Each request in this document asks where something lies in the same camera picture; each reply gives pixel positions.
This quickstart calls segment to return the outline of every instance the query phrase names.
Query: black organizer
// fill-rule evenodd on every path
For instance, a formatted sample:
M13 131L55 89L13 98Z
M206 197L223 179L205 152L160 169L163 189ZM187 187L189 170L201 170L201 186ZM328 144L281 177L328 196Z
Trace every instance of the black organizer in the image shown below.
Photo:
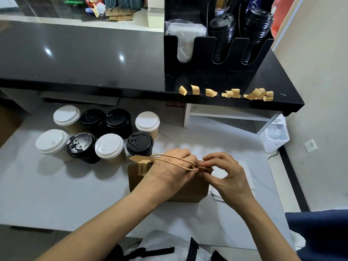
M262 0L261 8L271 11L274 0ZM249 0L234 0L228 13L232 13L237 20L239 5L241 11L245 11ZM214 18L216 0L165 0L165 20L183 19L196 24L203 24L208 29L208 22ZM216 38L196 37L192 58L189 62L182 63L177 59L178 38L174 35L164 35L164 68L166 73L192 72L196 70L223 70L223 71L249 71L256 72L263 59L272 46L274 38L271 31L267 34L265 41L259 44L252 56L251 63L245 65L241 59L249 43L248 38L242 38L236 29L235 38L232 40L227 58L221 63L212 60Z

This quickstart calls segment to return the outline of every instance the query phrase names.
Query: hand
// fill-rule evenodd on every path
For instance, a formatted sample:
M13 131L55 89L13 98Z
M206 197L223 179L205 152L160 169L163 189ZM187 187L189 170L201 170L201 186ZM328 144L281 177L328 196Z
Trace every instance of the hand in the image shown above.
M206 172L199 172L199 175L207 180L211 186L216 188L223 200L240 213L249 202L255 200L251 192L244 169L238 164L234 158L225 153L211 153L203 158L201 167L217 166L227 172L227 176L223 179L216 178Z
M165 153L177 158L183 158L192 163L198 164L198 159L192 155L188 149L173 149ZM191 165L184 161L169 157L160 159L173 162L175 164L189 168ZM186 171L172 164L155 160L153 166L146 173L142 181L134 191L141 191L142 197L150 196L150 200L157 206L173 197L194 175L198 168L193 171Z

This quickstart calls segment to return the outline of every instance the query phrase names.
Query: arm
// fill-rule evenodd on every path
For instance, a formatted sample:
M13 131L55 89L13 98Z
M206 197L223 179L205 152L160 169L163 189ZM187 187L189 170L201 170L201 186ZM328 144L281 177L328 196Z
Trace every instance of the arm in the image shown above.
M244 169L227 153L212 153L203 158L202 167L217 166L224 169L228 176L216 178L208 173L199 172L224 201L245 221L256 247L264 261L300 261L267 213L254 198L246 179Z
M197 157L188 149L170 150L166 154L184 158L195 164ZM184 167L190 164L162 157ZM133 228L158 205L179 191L198 170L186 172L171 164L156 161L137 187L126 197L83 224L58 244L51 247L37 261L96 261L103 260Z

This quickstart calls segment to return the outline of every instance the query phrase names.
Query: coffee cup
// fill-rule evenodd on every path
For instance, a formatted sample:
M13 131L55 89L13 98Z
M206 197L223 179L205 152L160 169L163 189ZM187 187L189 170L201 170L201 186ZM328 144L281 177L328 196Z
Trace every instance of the coffee cup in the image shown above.
M126 148L129 154L135 156L151 156L154 140L146 132L135 132L127 140Z
M88 164L95 164L101 159L94 150L96 141L97 138L90 133L79 133L76 136L71 136L67 143L67 153Z
M62 161L69 161L72 157L69 156L65 149L68 138L69 136L66 132L52 129L38 137L36 147L42 154L50 155Z
M141 132L146 132L152 136L153 140L157 139L159 117L153 112L142 112L135 119L135 126Z
M133 132L130 119L131 115L124 109L111 110L105 120L108 132L127 139Z
M80 110L73 105L65 105L57 109L53 114L54 122L62 126L71 134L83 132L84 129L78 122L80 119Z
M106 114L99 109L89 109L80 117L80 123L87 128L95 137L99 138L107 133L105 125Z
M101 136L95 143L95 153L98 157L106 159L113 164L121 164L126 160L124 141L115 134Z

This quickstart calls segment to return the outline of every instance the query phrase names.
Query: person's left hand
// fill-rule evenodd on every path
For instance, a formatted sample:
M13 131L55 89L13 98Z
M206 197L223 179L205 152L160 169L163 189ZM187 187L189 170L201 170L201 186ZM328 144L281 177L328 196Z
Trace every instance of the person's left hand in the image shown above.
M195 155L192 155L188 149L173 149L165 153L177 158L183 158L187 161L199 164ZM179 159L160 157L163 160L173 162L186 168L190 168L190 164ZM173 197L194 175L198 172L198 168L193 171L186 171L172 164L155 160L153 166L146 173L142 181L134 189L140 192L143 197L153 200L159 205L171 197Z

